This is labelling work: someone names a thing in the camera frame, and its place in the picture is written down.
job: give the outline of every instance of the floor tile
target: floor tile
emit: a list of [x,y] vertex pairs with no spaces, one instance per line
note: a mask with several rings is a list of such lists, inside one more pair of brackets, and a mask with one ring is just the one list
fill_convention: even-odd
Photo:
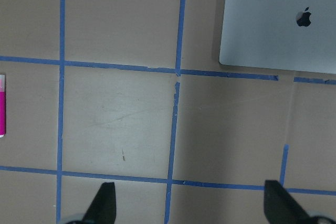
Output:
[[173,185],[169,224],[266,224],[263,200],[263,191]]
[[[62,218],[73,220],[85,213],[99,187],[111,180],[63,177]],[[166,184],[115,180],[117,219],[115,224],[163,223]]]
[[279,179],[291,82],[182,76],[174,178]]
[[56,169],[58,66],[2,61],[0,69],[7,103],[0,165]]
[[175,67],[180,0],[66,0],[66,59]]
[[0,55],[59,58],[59,0],[0,0]]
[[286,187],[336,190],[335,85],[296,83]]
[[56,176],[0,171],[2,223],[56,223]]
[[291,194],[310,215],[323,215],[336,220],[336,197],[330,195]]
[[66,68],[64,170],[167,177],[176,75]]

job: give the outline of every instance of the pink object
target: pink object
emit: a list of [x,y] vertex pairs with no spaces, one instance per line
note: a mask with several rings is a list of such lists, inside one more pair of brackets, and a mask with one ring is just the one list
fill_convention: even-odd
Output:
[[6,134],[6,90],[5,75],[0,74],[0,137]]

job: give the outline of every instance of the gray tile floor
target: gray tile floor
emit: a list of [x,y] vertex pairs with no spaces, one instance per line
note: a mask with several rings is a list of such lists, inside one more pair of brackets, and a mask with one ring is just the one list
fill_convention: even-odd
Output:
[[118,224],[267,223],[280,174],[336,216],[336,76],[219,65],[224,0],[0,4],[7,223],[83,214],[105,181]]

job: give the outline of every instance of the silver laptop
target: silver laptop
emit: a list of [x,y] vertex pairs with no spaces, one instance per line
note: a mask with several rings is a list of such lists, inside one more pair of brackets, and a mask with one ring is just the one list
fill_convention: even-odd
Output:
[[336,73],[336,0],[225,0],[219,61]]

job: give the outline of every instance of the blue painter's tape line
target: blue painter's tape line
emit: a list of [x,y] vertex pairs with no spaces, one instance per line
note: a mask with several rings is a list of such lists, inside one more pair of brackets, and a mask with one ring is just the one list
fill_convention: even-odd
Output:
[[51,175],[57,174],[56,170],[35,169],[35,168],[15,167],[15,166],[0,166],[0,170],[7,170],[9,172],[22,172],[22,173],[40,173]]
[[172,118],[172,133],[170,139],[170,152],[169,152],[169,166],[168,166],[168,179],[173,178],[173,167],[174,167],[174,155],[175,155],[175,141],[176,141],[176,127],[177,127],[177,113],[179,107],[179,97],[180,97],[180,83],[175,84],[175,94],[174,94],[174,107],[173,107],[173,118]]
[[299,188],[287,188],[286,190],[289,193],[296,193],[296,194],[315,194],[315,195],[336,196],[336,191],[311,190],[311,189],[299,189]]
[[175,63],[175,69],[177,69],[177,76],[180,76],[179,70],[181,68],[184,11],[185,11],[185,0],[180,0],[180,13],[178,21],[179,27],[177,31],[176,63]]
[[112,69],[143,71],[143,72],[176,73],[175,69],[173,68],[149,68],[149,67],[144,67],[144,66],[119,65],[119,64],[82,62],[82,61],[67,61],[66,60],[65,65],[72,66],[72,67],[112,68]]
[[173,168],[174,168],[174,155],[175,155],[175,141],[176,141],[176,127],[177,127],[177,113],[179,107],[179,97],[180,97],[180,83],[175,84],[175,94],[174,94],[174,107],[173,107],[173,118],[172,118],[172,133],[170,139],[170,151],[169,151],[169,165],[168,165],[168,180],[166,189],[166,203],[165,203],[165,214],[164,223],[167,224],[170,215],[170,203],[172,194],[172,179],[173,179]]
[[36,58],[13,57],[13,56],[0,56],[0,61],[59,65],[59,60],[36,59]]
[[288,159],[288,149],[289,145],[285,144],[283,153],[282,153],[282,162],[281,162],[281,172],[280,172],[280,184],[282,186],[285,184],[285,175],[286,175],[286,167],[287,167],[287,159]]
[[63,110],[64,110],[64,60],[65,60],[65,0],[60,0],[59,25],[59,92],[58,92],[58,136],[57,136],[57,179],[56,179],[56,222],[61,218],[62,194],[62,149],[63,149]]
[[181,69],[181,74],[190,74],[194,76],[213,76],[213,77],[225,77],[225,78],[242,78],[242,79],[258,79],[258,80],[270,80],[278,81],[278,76],[269,76],[266,74],[254,74],[254,73],[230,73],[230,72],[215,72],[215,71],[202,71],[202,70],[189,70]]
[[336,85],[336,80],[323,80],[323,79],[304,78],[304,77],[294,77],[294,82]]
[[77,173],[77,172],[66,172],[66,171],[63,171],[62,175],[70,176],[70,177],[102,178],[102,179],[125,180],[125,181],[135,181],[135,182],[150,182],[150,183],[160,183],[160,184],[167,183],[167,179],[164,179],[164,178],[145,178],[145,177],[120,176],[120,175],[95,174],[95,173]]
[[189,181],[189,180],[173,180],[173,184],[184,185],[184,186],[223,188],[223,189],[241,189],[241,190],[259,190],[259,191],[264,190],[264,186],[205,183],[205,182],[196,182],[196,181]]
[[172,198],[172,184],[169,183],[167,184],[167,189],[166,189],[166,205],[164,209],[164,223],[165,224],[168,224],[169,222],[171,198]]

